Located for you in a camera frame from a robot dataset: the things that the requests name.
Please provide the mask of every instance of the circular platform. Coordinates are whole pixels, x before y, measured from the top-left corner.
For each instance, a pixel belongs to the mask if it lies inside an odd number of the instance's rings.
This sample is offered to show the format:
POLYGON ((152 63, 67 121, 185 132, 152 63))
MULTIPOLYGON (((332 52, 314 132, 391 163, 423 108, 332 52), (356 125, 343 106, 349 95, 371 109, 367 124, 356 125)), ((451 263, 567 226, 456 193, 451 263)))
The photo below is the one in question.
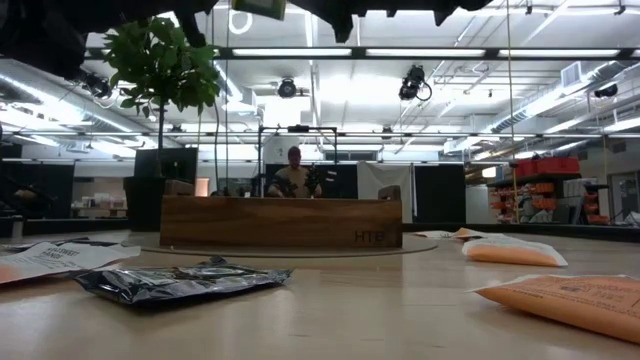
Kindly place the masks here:
POLYGON ((249 246, 161 246, 159 234, 131 234, 123 246, 140 246, 143 251, 180 255, 220 255, 254 258, 335 258, 381 256, 415 253, 438 247, 435 240, 404 234, 401 248, 319 248, 319 247, 249 247, 249 246))

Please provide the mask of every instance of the plant stem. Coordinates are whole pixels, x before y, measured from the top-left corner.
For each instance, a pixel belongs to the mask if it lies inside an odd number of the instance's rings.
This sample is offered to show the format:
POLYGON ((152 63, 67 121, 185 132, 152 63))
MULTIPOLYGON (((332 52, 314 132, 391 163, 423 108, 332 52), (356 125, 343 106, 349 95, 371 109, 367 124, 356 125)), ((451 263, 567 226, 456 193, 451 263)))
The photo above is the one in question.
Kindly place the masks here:
POLYGON ((156 155, 156 175, 162 176, 162 141, 164 140, 164 98, 160 98, 160 116, 158 118, 158 153, 156 155))

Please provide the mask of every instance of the orange packet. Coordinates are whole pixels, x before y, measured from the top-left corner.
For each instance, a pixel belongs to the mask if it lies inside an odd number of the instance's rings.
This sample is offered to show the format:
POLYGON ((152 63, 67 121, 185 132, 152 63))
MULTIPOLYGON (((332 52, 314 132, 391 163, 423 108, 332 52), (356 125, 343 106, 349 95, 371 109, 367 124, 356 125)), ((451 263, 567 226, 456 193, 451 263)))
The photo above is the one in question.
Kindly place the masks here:
POLYGON ((472 290, 502 305, 640 344, 640 280, 528 275, 472 290))
POLYGON ((451 234, 451 237, 460 239, 463 241, 471 240, 471 239, 484 239, 490 237, 504 237, 504 234, 498 233, 484 233, 482 231, 475 231, 467 228, 460 228, 458 231, 451 234))
POLYGON ((462 253, 470 260, 536 266, 567 266, 553 247, 507 236, 467 241, 462 253))

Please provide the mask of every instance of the table surface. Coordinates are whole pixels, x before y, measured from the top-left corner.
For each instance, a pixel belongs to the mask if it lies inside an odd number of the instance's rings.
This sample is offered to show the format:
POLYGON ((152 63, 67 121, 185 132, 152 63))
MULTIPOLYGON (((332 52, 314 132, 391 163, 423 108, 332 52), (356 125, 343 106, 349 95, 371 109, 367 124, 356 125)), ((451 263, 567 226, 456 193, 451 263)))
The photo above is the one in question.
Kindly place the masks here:
MULTIPOLYGON (((74 237, 56 235, 51 239, 74 237)), ((95 233, 121 241, 128 232, 95 233)), ((569 267, 466 261, 457 240, 415 254, 231 262, 295 268, 286 286, 140 313, 43 278, 0 293, 2 360, 639 359, 640 345, 510 310, 465 293, 526 274, 640 277, 640 245, 515 235, 554 246, 569 267)), ((199 256, 143 253, 130 266, 199 256)))

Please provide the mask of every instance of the person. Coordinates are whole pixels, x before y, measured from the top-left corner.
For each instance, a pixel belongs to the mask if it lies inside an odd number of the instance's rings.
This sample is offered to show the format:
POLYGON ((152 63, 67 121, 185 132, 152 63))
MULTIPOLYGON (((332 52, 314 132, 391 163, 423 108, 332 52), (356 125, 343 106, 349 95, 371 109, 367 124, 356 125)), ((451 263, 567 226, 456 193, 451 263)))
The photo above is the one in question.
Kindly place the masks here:
MULTIPOLYGON (((289 159, 289 166, 278 170, 275 176, 289 180, 293 185, 296 186, 294 190, 296 198, 310 198, 312 194, 310 194, 309 189, 304 186, 309 170, 300 166, 300 160, 302 160, 300 148, 298 148, 297 146, 292 146, 287 152, 287 157, 289 159)), ((282 193, 282 190, 278 189, 276 185, 271 185, 269 187, 268 193, 269 195, 275 197, 285 197, 282 193)), ((321 195, 322 188, 320 187, 320 185, 318 185, 316 186, 313 196, 320 197, 321 195)))

